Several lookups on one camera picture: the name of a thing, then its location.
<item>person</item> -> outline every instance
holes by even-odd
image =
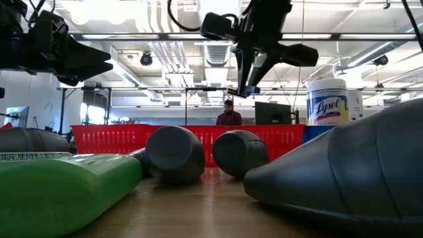
[[[233,101],[225,101],[225,112],[217,117],[217,126],[240,126],[243,124],[243,119],[238,112],[233,110]]]

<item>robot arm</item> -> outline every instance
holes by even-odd
[[[284,46],[278,43],[291,8],[290,0],[251,0],[239,24],[236,21],[233,24],[225,15],[206,15],[200,29],[202,36],[236,43],[232,52],[237,58],[238,89],[228,90],[228,93],[244,98],[259,93],[258,83],[277,63],[316,66],[319,58],[316,49],[302,44]]]
[[[28,33],[20,27],[27,6],[21,0],[0,1],[0,69],[54,73],[66,85],[113,69],[110,54],[76,42],[63,18],[42,11]]]

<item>lysol wipes container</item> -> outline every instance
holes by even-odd
[[[310,126],[336,126],[349,121],[344,80],[319,79],[308,84],[307,121]]]

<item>red basket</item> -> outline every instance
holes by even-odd
[[[145,147],[151,126],[72,126],[78,153],[128,153]]]
[[[214,162],[212,149],[214,141],[223,133],[225,133],[225,126],[183,126],[196,134],[200,139],[201,144],[204,148],[204,154],[206,155],[206,167],[216,167]]]
[[[126,124],[111,126],[72,126],[78,153],[128,153],[145,147],[151,134],[162,126]],[[212,156],[214,141],[227,130],[246,130],[260,137],[269,150],[270,160],[301,145],[304,125],[275,126],[183,126],[200,139],[206,166],[216,167]]]
[[[229,129],[256,134],[264,141],[273,161],[301,145],[305,125],[230,126]]]

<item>desk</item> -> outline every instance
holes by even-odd
[[[163,188],[153,178],[69,237],[303,238],[345,237],[330,228],[277,216],[247,196],[240,180],[206,169],[201,181]]]

